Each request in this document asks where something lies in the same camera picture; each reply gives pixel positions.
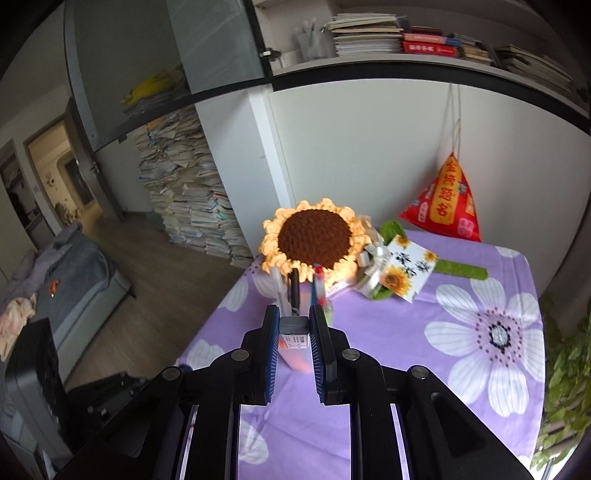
pile of paper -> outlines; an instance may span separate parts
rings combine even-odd
[[[495,51],[502,66],[510,72],[541,83],[568,98],[573,97],[573,78],[562,65],[551,58],[539,57],[513,45],[498,47]]]
[[[338,14],[326,24],[339,57],[401,51],[402,28],[396,15]]]
[[[193,105],[132,133],[139,178],[170,239],[247,268],[252,262]]]

yellow object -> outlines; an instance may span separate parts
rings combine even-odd
[[[433,202],[429,218],[432,222],[442,225],[451,225],[456,215],[457,201],[460,197],[460,182],[462,181],[462,168],[453,155],[447,159],[439,172],[437,188],[434,199],[441,202]]]
[[[122,103],[131,106],[144,97],[171,90],[174,88],[174,85],[175,82],[172,77],[166,70],[162,70],[149,79],[145,79],[136,88],[131,90],[128,95],[125,95]]]
[[[362,222],[355,216],[354,211],[349,207],[337,207],[330,199],[322,199],[316,205],[310,205],[304,200],[296,208],[279,208],[275,212],[273,220],[265,220],[263,223],[265,238],[259,247],[260,252],[265,255],[265,261],[261,267],[267,273],[270,273],[271,267],[278,267],[284,276],[287,276],[295,268],[299,271],[300,282],[312,281],[314,274],[312,265],[287,258],[286,254],[279,249],[279,234],[285,221],[297,212],[311,209],[328,210],[338,214],[347,223],[351,231],[348,254],[335,262],[333,268],[323,268],[324,284],[326,288],[330,288],[336,282],[348,280],[355,276],[357,272],[355,258],[358,253],[363,251],[365,245],[371,243],[371,239],[365,234]]]
[[[396,265],[390,265],[379,282],[400,297],[405,297],[413,286],[411,279],[404,273],[404,270]]]

shelf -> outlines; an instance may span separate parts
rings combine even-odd
[[[252,0],[259,8],[276,7],[300,0]],[[397,13],[396,8],[428,8],[483,18],[515,28],[541,39],[553,35],[551,27],[531,7],[520,0],[334,0],[337,12],[347,9]]]
[[[329,67],[339,64],[351,64],[351,63],[422,63],[422,64],[433,64],[433,65],[442,65],[442,66],[450,66],[450,67],[457,67],[458,69],[465,69],[471,70],[473,72],[482,72],[487,73],[489,75],[493,75],[495,77],[499,77],[505,80],[510,80],[512,82],[524,85],[526,87],[532,88],[537,90],[547,96],[558,100],[559,102],[565,104],[579,115],[589,119],[589,112],[585,111],[579,105],[574,103],[572,100],[567,99],[563,95],[551,90],[539,83],[536,83],[533,80],[527,79],[515,73],[508,72],[506,70],[502,70],[496,67],[491,67],[488,65],[481,65],[479,63],[475,63],[473,61],[467,61],[462,59],[455,59],[450,57],[440,57],[435,55],[418,55],[418,54],[410,54],[410,53],[393,53],[393,54],[367,54],[367,55],[351,55],[348,57],[335,57],[332,59],[323,59],[323,60],[313,60],[308,61],[305,63],[299,63],[296,65],[292,65],[290,67],[285,67],[282,69],[278,69],[274,72],[275,77],[281,77],[283,75],[287,75],[289,73],[300,72],[303,70],[312,70],[312,69],[321,69],[323,67]]]

black pen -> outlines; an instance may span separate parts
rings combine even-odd
[[[290,302],[291,314],[298,316],[300,314],[300,273],[296,269],[290,273]]]

white wall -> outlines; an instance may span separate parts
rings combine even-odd
[[[37,184],[33,165],[29,162],[25,152],[24,141],[63,114],[69,97],[70,89],[65,85],[61,85],[31,102],[18,115],[0,125],[0,145],[4,145],[10,139],[14,141],[22,173],[41,209],[41,213],[43,213],[54,233],[61,231],[62,226],[51,204],[44,196],[43,187]]]
[[[67,84],[64,5],[31,34],[0,80],[0,125],[32,101]]]
[[[562,262],[591,186],[591,138],[538,107],[461,87],[460,162],[483,241],[521,251],[539,293]],[[395,219],[451,150],[449,86],[354,80],[270,95],[296,200],[331,197]]]
[[[195,105],[236,218],[252,253],[262,223],[294,203],[268,104],[269,86],[227,93]]]

